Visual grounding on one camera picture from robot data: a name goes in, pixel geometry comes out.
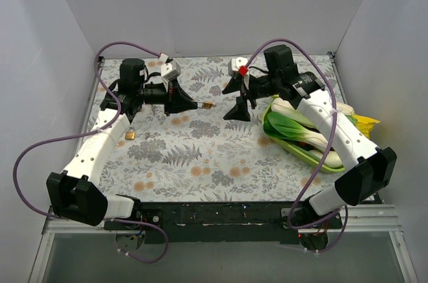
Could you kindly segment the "brass padlock with steel shackle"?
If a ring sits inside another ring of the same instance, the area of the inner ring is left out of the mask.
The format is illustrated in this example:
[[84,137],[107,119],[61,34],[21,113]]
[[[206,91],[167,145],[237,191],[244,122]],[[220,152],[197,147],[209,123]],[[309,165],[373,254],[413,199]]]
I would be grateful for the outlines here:
[[130,127],[124,135],[126,140],[134,140],[136,138],[136,131],[133,127]]

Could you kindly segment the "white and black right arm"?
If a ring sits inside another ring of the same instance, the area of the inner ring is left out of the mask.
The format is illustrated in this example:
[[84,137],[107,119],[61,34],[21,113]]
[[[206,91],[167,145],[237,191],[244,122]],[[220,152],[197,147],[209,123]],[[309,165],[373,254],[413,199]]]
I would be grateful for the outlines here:
[[392,148],[382,149],[372,142],[337,109],[334,91],[325,76],[299,72],[288,45],[264,45],[260,51],[267,66],[262,76],[249,73],[250,60],[233,58],[229,62],[231,79],[223,93],[240,95],[224,119],[248,121],[248,109],[255,108],[258,99],[276,95],[288,101],[327,138],[326,150],[333,149],[338,154],[345,173],[305,201],[297,198],[287,217],[289,228],[319,227],[342,207],[357,206],[385,188],[397,155]]

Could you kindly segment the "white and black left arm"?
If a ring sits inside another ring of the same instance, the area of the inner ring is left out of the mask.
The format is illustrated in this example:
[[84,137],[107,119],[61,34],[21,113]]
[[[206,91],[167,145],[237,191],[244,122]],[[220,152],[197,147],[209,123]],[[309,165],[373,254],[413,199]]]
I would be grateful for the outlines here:
[[166,58],[159,72],[149,73],[144,60],[126,58],[120,76],[108,87],[98,116],[74,158],[61,173],[47,178],[47,191],[56,216],[96,226],[119,218],[127,229],[142,222],[140,201],[127,195],[105,195],[99,189],[104,165],[143,104],[158,104],[166,115],[195,110],[198,104],[180,87],[178,63]]

